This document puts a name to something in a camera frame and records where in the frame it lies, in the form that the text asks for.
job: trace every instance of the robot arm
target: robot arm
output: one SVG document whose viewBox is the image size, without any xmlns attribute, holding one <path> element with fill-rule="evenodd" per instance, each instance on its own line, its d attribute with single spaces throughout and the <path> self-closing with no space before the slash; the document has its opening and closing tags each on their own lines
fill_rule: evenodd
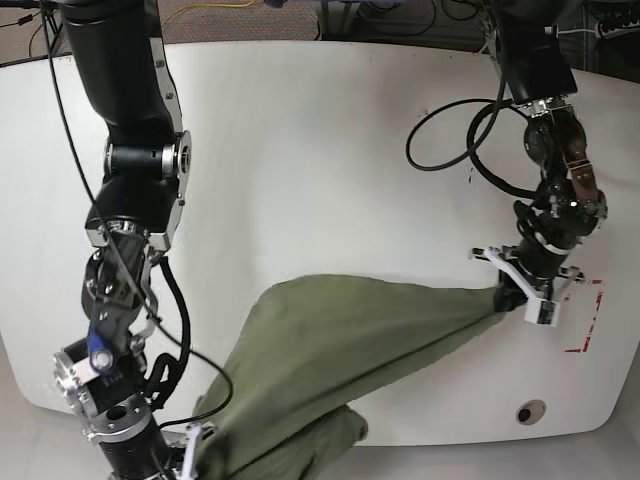
<svg viewBox="0 0 640 480">
<path fill-rule="evenodd" d="M 529 116 L 525 149 L 542 174 L 532 204 L 514 204 L 520 244 L 485 257 L 501 270 L 496 310 L 529 303 L 526 320 L 542 325 L 557 320 L 554 297 L 559 292 L 554 295 L 553 281 L 561 265 L 607 213 L 586 154 L 586 134 L 567 102 L 577 86 L 553 26 L 577 4 L 493 1 L 484 5 L 482 17 L 489 49 L 507 79 L 513 103 Z M 529 308 L 533 303 L 536 311 Z"/>
<path fill-rule="evenodd" d="M 166 444 L 152 412 L 180 380 L 188 348 L 180 359 L 160 355 L 145 378 L 145 340 L 155 323 L 148 320 L 136 334 L 129 327 L 143 307 L 157 319 L 150 271 L 164 262 L 185 205 L 190 135 L 167 68 L 156 0 L 60 3 L 85 91 L 109 138 L 102 187 L 85 224 L 96 248 L 81 296 L 88 333 L 56 354 L 55 378 L 114 480 L 163 471 L 170 478 L 182 450 Z"/>
<path fill-rule="evenodd" d="M 192 458 L 193 443 L 187 454 L 168 447 L 152 412 L 171 395 L 188 352 L 178 360 L 161 355 L 145 378 L 144 344 L 155 323 L 137 334 L 129 327 L 142 308 L 156 315 L 150 271 L 165 261 L 185 205 L 190 135 L 167 68 L 156 0 L 59 1 L 78 71 L 109 139 L 97 209 L 85 225 L 96 248 L 82 288 L 88 334 L 56 355 L 56 381 L 86 437 L 112 465 L 114 480 L 171 479 Z M 577 88 L 550 27 L 560 7 L 574 3 L 485 5 L 483 28 L 515 104 L 532 117 L 526 146 L 543 173 L 535 204 L 516 204 L 523 240 L 500 260 L 521 278 L 501 275 L 500 310 L 526 302 L 522 286 L 548 294 L 571 249 L 603 216 L 584 131 L 565 102 Z"/>
</svg>

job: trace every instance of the screw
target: screw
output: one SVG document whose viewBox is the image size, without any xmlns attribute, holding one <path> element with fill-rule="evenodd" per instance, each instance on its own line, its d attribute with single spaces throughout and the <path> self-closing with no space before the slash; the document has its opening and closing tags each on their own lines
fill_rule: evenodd
<svg viewBox="0 0 640 480">
<path fill-rule="evenodd" d="M 598 207 L 595 203 L 589 202 L 584 206 L 584 209 L 587 211 L 587 213 L 594 214 L 598 210 Z"/>
</svg>

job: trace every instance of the white table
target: white table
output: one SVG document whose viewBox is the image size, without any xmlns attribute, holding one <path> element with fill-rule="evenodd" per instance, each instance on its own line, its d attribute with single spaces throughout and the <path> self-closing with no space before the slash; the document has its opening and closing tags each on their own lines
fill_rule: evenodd
<svg viewBox="0 0 640 480">
<path fill-rule="evenodd" d="M 351 273 L 430 286 L 492 285 L 475 246 L 519 240 L 513 199 L 464 163 L 420 173 L 404 159 L 411 127 L 445 103 L 493 97 L 488 57 L 372 44 L 219 43 L 168 48 L 184 125 L 194 142 L 187 208 L 171 260 L 193 322 L 195 348 L 224 361 L 246 314 L 273 283 Z M 76 146 L 95 191 L 106 128 L 70 57 L 56 60 Z M 22 393 L 65 410 L 51 354 L 81 338 L 80 285 L 90 254 L 89 205 L 75 172 L 45 63 L 0 70 L 0 332 Z M 570 264 L 606 285 L 578 289 L 558 328 L 509 315 L 438 364 L 358 402 L 369 444 L 421 445 L 592 430 L 611 414 L 640 340 L 634 251 L 640 242 L 640 86 L 576 73 L 574 97 L 610 218 Z M 421 132 L 415 157 L 452 158 L 481 106 L 452 111 Z M 524 124 L 501 114 L 481 157 L 533 188 Z M 161 314 L 179 331 L 161 278 Z M 604 290 L 587 352 L 581 348 Z M 175 351 L 160 335 L 152 359 Z M 184 416 L 213 377 L 194 360 L 158 417 Z M 542 399 L 534 426 L 517 409 Z"/>
</svg>

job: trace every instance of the yellow cable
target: yellow cable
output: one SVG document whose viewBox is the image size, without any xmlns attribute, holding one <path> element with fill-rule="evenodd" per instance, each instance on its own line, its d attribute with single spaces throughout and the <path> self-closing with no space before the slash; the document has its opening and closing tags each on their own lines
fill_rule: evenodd
<svg viewBox="0 0 640 480">
<path fill-rule="evenodd" d="M 173 19 L 177 15 L 180 15 L 182 12 L 186 12 L 187 10 L 191 10 L 192 8 L 247 8 L 256 3 L 256 0 L 251 0 L 247 3 L 194 3 L 191 5 L 185 5 L 184 7 L 179 8 L 167 18 L 165 18 L 164 22 L 162 22 L 161 27 L 164 27 L 169 20 Z"/>
</svg>

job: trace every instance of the olive green fabric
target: olive green fabric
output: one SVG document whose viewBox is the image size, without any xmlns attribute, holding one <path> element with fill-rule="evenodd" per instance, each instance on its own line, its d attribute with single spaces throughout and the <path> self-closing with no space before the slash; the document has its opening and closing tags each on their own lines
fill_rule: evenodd
<svg viewBox="0 0 640 480">
<path fill-rule="evenodd" d="M 315 478 L 366 433 L 366 422 L 344 405 L 498 323 L 503 314 L 494 312 L 493 293 L 346 275 L 270 288 L 227 360 L 236 394 L 211 418 L 223 434 L 201 445 L 201 478 Z M 195 413 L 219 404 L 226 391 L 218 377 Z"/>
</svg>

